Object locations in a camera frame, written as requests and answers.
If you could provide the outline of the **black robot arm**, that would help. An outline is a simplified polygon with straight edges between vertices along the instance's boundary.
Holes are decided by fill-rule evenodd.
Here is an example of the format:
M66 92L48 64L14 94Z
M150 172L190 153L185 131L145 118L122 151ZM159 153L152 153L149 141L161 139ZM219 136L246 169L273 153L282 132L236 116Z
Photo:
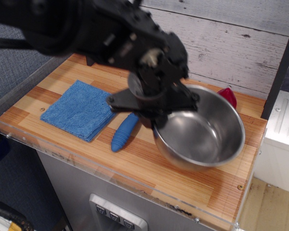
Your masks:
M0 49L36 50L50 56L77 53L90 64L127 70L129 87L108 96L113 112L133 112L149 126L177 111L196 111L199 96L188 77L187 51L140 8L139 0L0 0L0 24L23 39L0 38Z

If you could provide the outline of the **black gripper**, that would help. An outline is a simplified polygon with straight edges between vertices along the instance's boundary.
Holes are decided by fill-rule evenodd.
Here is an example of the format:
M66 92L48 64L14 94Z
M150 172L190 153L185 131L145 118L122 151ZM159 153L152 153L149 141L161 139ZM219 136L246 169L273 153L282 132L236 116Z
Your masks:
M128 88L107 97L113 112L136 113L142 125L152 129L165 127L172 112L197 111L200 96L181 82L188 77L187 65L128 65L124 69L130 72Z

